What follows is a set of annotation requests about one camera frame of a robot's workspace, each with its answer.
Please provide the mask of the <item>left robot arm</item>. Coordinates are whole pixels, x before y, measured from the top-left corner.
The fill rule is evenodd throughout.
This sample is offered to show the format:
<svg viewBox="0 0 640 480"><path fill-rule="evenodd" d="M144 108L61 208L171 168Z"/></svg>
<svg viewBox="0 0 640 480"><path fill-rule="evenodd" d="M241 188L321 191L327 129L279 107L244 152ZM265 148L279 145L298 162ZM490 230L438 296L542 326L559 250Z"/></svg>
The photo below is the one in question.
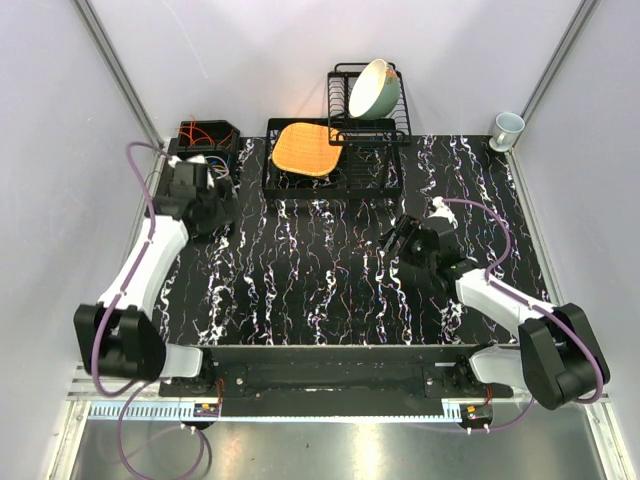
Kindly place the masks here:
<svg viewBox="0 0 640 480"><path fill-rule="evenodd" d="M214 178L203 156L176 161L169 190L156 196L153 213L125 264L94 305L82 304L73 323L85 371L133 381L181 378L196 396L215 386L216 372L197 347L165 342L151 323L156 298L180 252L234 222L234 192Z"/></svg>

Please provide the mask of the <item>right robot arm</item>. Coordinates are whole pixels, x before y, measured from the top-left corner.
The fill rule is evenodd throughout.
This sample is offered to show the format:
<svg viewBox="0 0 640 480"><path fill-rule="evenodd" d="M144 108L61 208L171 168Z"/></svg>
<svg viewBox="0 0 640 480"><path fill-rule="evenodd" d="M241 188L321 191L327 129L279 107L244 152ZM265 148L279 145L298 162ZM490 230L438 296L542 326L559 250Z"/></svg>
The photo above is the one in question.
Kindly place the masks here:
<svg viewBox="0 0 640 480"><path fill-rule="evenodd" d="M538 300L499 280L462 252L453 222L441 215L424 221L403 215L379 243L401 262L423 270L437 292L517 339L516 347L477 348L454 371L460 393L472 397L489 384L501 384L528 391L548 410L599 399L610 372L578 305Z"/></svg>

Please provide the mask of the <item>black near storage bin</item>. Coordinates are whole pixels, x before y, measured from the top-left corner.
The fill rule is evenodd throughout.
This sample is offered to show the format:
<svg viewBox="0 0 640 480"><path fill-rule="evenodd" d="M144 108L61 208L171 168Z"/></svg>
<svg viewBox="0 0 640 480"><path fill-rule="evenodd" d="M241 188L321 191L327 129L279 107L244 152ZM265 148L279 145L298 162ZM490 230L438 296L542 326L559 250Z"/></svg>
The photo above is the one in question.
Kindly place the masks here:
<svg viewBox="0 0 640 480"><path fill-rule="evenodd" d="M219 181L208 189L180 187L156 196L153 204L157 214L182 221L191 237L205 237L235 223L235 199L232 184Z"/></svg>

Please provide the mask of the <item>black low dish rack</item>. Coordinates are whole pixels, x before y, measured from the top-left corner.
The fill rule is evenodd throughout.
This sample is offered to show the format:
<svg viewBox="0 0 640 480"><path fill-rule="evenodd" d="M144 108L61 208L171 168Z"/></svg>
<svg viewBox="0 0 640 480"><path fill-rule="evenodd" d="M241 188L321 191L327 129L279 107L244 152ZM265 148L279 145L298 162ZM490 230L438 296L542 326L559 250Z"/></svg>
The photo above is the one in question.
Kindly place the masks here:
<svg viewBox="0 0 640 480"><path fill-rule="evenodd" d="M399 147L402 145L341 145L337 167L325 177L309 177L278 169L272 151L281 131L295 122L329 127L328 118L271 118L267 123L262 169L262 190L267 200L397 199L403 178Z"/></svg>

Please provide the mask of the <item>orange woven mat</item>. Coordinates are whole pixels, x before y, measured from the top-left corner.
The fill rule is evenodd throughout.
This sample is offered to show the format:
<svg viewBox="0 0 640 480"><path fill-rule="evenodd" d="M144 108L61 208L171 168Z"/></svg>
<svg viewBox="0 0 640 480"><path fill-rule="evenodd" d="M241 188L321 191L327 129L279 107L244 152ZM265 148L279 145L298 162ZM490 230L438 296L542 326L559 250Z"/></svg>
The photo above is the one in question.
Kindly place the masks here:
<svg viewBox="0 0 640 480"><path fill-rule="evenodd" d="M331 145L327 126L295 122L278 136L272 162L280 170L309 177L325 177L338 165L343 147Z"/></svg>

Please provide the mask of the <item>black tall dish rack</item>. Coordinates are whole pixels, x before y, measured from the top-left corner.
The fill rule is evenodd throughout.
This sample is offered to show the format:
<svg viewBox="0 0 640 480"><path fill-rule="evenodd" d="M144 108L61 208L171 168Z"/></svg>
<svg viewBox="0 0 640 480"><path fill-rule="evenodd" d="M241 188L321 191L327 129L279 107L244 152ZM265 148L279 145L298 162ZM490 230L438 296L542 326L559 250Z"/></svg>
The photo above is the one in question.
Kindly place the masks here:
<svg viewBox="0 0 640 480"><path fill-rule="evenodd" d="M366 62L341 62L327 74L328 123L333 130L330 142L342 145L407 145L411 139L411 122L402 73L389 62L400 79L400 99L394 110L378 120L361 120L349 115L352 88Z"/></svg>

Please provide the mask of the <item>white mug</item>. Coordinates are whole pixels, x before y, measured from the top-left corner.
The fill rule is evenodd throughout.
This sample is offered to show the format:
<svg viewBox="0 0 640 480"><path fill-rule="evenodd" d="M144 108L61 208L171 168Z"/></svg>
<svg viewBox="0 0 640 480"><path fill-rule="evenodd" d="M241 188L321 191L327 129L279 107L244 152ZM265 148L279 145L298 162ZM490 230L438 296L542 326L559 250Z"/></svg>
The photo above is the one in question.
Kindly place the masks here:
<svg viewBox="0 0 640 480"><path fill-rule="evenodd" d="M499 113L494 121L489 146L496 152L512 149L519 135L524 131L525 120L512 112Z"/></svg>

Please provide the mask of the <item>green ceramic bowl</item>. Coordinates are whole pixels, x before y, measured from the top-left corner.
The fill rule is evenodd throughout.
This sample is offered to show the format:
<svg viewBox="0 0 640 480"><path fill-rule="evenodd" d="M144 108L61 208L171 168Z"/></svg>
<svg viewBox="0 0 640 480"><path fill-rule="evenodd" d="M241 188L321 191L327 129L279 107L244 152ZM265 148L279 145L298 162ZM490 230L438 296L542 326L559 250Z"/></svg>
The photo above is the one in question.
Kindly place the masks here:
<svg viewBox="0 0 640 480"><path fill-rule="evenodd" d="M378 120L389 115L400 99L400 79L383 59L370 62L358 76L349 99L352 118Z"/></svg>

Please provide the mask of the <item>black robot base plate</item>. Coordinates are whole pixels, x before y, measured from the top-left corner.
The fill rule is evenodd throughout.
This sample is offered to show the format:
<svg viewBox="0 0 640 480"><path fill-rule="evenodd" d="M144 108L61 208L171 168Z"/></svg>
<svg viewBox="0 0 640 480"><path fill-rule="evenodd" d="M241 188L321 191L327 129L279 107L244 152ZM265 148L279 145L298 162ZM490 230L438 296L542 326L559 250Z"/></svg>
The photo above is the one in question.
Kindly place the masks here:
<svg viewBox="0 0 640 480"><path fill-rule="evenodd" d="M208 347L194 379L162 383L159 395L204 403L222 396L236 422L455 422L462 402L507 400L511 387L472 379L470 346Z"/></svg>

